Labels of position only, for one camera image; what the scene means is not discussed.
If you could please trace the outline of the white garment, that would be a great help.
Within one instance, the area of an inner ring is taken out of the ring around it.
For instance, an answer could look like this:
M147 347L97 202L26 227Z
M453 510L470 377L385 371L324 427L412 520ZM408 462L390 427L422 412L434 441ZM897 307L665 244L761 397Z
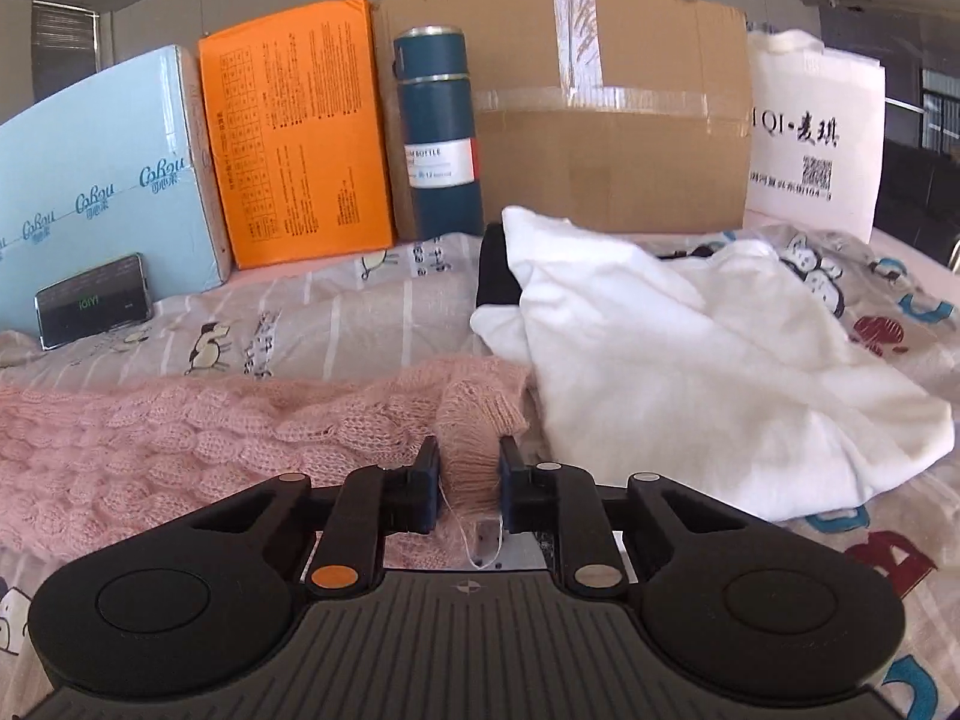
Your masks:
M497 223L523 292L470 325L534 374L550 455L599 483L658 473L786 522L953 450L946 400L854 343L766 242L661 259L520 206Z

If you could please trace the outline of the light blue Cobou box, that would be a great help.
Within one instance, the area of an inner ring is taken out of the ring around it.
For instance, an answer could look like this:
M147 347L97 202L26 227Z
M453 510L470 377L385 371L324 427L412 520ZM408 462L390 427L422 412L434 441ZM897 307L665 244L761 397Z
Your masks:
M151 296L218 288L233 261L199 64L166 46L2 127L2 325L36 333L41 289L140 255Z

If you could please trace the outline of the pink knitted sweater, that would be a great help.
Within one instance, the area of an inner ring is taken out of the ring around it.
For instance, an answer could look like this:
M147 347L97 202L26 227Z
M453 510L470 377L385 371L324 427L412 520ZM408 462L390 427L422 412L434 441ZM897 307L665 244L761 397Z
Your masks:
M71 561L283 473L335 486L441 450L446 512L394 536L387 566L459 567L498 505L503 437L527 429L529 372L434 358L371 382L179 377L139 387L2 390L2 543Z

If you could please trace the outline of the orange printed box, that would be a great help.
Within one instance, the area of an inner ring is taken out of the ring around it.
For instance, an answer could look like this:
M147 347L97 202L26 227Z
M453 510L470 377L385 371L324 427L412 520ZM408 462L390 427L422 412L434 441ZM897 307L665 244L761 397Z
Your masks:
M199 44L206 125L238 268L394 242L368 0L324 0Z

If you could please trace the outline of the dark teal thermos bottle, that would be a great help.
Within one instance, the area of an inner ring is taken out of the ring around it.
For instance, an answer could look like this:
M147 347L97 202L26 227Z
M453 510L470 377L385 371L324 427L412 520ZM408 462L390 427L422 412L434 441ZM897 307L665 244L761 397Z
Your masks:
M394 39L394 76L416 235L483 232L466 36L425 25Z

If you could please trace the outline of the smartphone with lit screen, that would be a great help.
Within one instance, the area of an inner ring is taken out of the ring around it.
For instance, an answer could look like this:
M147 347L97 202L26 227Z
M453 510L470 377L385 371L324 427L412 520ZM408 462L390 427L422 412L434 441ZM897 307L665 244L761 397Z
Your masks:
M153 316L142 255L96 266L34 296L39 343L57 349Z

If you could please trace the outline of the black garment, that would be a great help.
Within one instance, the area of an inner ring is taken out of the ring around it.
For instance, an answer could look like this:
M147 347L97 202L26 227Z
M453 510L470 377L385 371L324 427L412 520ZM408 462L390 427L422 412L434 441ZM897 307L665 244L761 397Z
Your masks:
M478 255L478 283L475 305L517 305L521 285L512 274L506 257L506 234L501 223L490 223L483 232Z

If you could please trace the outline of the brown cardboard box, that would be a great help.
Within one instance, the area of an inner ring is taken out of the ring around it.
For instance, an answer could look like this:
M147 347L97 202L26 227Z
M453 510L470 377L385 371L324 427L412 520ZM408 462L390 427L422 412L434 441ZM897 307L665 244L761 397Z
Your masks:
M416 234L394 41L466 38L487 220L509 205L604 232L737 229L752 83L742 11L704 0L381 0L373 8L398 235Z

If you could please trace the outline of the white tote bag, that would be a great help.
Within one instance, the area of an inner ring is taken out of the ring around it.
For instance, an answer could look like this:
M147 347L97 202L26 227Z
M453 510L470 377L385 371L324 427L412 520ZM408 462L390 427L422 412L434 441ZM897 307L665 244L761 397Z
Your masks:
M747 211L866 242L882 177L885 68L800 29L747 34Z

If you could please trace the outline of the black sofa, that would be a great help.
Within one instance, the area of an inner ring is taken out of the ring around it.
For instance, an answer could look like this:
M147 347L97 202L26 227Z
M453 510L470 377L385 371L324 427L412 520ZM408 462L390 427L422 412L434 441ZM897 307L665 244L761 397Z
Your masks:
M874 226L949 270L958 268L958 164L885 140Z

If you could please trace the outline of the cartoon print bed sheet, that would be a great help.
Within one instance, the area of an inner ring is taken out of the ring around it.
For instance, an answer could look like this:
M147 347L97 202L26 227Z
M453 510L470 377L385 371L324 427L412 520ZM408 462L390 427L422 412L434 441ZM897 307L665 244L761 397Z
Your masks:
M916 252L841 232L765 226L789 262L839 271L843 327L884 362L941 397L958 392L958 283ZM379 379L434 356L480 355L470 331L477 239L451 234L297 277L228 284L160 302L140 328L59 351L2 338L8 385L91 390L200 372L217 333L218 372L264 379ZM861 557L903 592L907 635L882 676L885 699L911 718L958 712L958 463L850 511L800 518L794 530Z

